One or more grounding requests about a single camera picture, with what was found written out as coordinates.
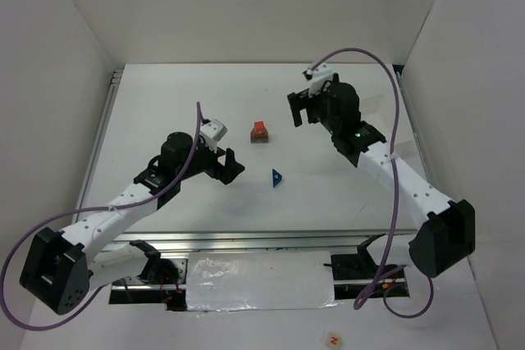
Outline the blue triangle wood block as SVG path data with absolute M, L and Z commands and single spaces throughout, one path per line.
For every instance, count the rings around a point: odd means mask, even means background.
M 283 180 L 282 174 L 276 169 L 272 169 L 272 187 L 275 188 Z

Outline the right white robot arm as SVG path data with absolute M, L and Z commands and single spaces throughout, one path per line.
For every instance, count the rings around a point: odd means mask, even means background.
M 386 189 L 397 190 L 417 233 L 408 242 L 410 261 L 436 278 L 476 248 L 475 209 L 435 189 L 399 156 L 386 137 L 362 120 L 359 97 L 350 84 L 327 81 L 316 92 L 305 89 L 287 96 L 295 126 L 321 124 L 352 165 Z

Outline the red cube wood block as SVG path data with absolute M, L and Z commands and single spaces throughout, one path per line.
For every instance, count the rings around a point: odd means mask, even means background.
M 253 132 L 255 134 L 266 134 L 267 129 L 263 121 L 256 121 L 253 126 Z

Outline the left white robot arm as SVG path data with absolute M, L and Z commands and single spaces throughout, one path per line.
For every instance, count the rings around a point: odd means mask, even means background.
M 103 249 L 134 223 L 159 211 L 183 180 L 199 174 L 230 184 L 244 171 L 232 149 L 210 148 L 203 136 L 169 134 L 160 153 L 102 210 L 62 230 L 48 227 L 32 239 L 20 284 L 58 315 L 77 307 L 88 291 L 134 276 L 155 283 L 176 266 L 151 244 L 132 240 L 113 252 Z

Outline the brown wedge wood block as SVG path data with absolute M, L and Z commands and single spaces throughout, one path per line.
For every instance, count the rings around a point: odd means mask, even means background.
M 269 133 L 267 132 L 266 134 L 255 134 L 252 131 L 251 134 L 250 134 L 250 138 L 253 138 L 253 137 L 268 137 L 269 138 Z

